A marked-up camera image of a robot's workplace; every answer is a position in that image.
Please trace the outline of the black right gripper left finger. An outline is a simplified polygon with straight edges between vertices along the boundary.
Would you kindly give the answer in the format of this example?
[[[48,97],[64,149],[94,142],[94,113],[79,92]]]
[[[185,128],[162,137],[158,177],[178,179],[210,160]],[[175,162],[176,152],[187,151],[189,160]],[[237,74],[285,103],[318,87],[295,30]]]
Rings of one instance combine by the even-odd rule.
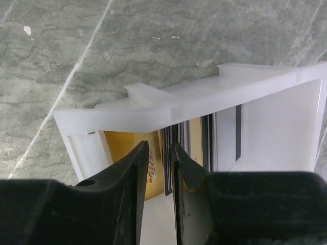
[[[139,244],[149,145],[75,186],[1,180],[1,244]]]

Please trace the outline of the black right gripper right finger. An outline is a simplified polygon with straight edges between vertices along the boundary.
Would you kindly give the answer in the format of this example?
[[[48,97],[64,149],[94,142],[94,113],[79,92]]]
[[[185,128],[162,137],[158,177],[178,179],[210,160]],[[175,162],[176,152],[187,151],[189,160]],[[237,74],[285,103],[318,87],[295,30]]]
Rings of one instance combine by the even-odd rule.
[[[209,172],[171,146],[178,244],[326,244],[326,182],[304,171]]]

